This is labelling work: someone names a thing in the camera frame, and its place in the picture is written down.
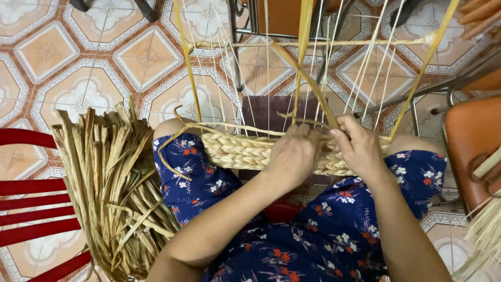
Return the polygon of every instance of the straw pile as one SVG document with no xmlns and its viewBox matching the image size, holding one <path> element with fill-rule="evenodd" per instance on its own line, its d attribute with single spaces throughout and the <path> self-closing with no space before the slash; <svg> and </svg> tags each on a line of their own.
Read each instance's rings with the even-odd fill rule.
<svg viewBox="0 0 501 282">
<path fill-rule="evenodd" d="M 58 110 L 61 124 L 52 127 L 93 263 L 120 282 L 145 279 L 179 228 L 162 203 L 153 130 L 145 119 L 137 119 L 131 99 L 129 105 L 128 114 L 119 103 L 116 112 L 104 116 L 89 108 L 77 123 Z"/>
</svg>

